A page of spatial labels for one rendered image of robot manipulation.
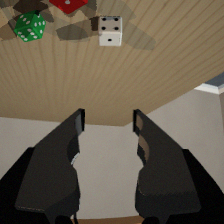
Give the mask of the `green die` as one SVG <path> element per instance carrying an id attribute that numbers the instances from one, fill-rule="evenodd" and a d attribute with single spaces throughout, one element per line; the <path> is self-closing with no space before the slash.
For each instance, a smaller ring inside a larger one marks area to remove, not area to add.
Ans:
<path id="1" fill-rule="evenodd" d="M 38 10 L 19 15 L 14 32 L 24 41 L 41 39 L 46 22 Z"/>

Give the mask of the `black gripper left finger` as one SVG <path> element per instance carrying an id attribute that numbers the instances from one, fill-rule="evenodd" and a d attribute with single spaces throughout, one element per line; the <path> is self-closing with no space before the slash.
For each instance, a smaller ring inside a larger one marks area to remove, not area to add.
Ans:
<path id="1" fill-rule="evenodd" d="M 80 209 L 73 163 L 84 127 L 79 108 L 12 165 L 0 180 L 0 224 L 55 224 L 57 216 L 71 219 Z"/>

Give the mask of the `red die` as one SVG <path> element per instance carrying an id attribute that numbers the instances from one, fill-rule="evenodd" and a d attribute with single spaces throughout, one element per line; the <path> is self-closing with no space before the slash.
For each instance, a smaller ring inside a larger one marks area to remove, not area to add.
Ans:
<path id="1" fill-rule="evenodd" d="M 49 2 L 66 14 L 70 14 L 83 5 L 87 4 L 88 0 L 49 0 Z"/>

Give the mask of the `tan flat mat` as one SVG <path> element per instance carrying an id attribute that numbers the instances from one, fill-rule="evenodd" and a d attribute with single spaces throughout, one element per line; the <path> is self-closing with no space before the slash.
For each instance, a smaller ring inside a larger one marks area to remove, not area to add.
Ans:
<path id="1" fill-rule="evenodd" d="M 15 39 L 17 37 L 18 35 L 14 32 L 12 25 L 0 7 L 0 41 Z"/>

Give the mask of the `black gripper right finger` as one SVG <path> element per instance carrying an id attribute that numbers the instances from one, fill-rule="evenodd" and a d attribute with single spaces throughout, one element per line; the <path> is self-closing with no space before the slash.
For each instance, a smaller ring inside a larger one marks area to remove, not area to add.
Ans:
<path id="1" fill-rule="evenodd" d="M 133 110 L 139 137 L 135 209 L 159 224 L 224 224 L 224 194 L 188 150 L 183 149 L 141 110 Z"/>

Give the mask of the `white die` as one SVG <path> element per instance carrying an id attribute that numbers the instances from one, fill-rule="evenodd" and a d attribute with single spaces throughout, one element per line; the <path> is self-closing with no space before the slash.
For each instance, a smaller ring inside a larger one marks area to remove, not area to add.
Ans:
<path id="1" fill-rule="evenodd" d="M 98 45 L 120 46 L 122 40 L 121 17 L 99 17 Z"/>

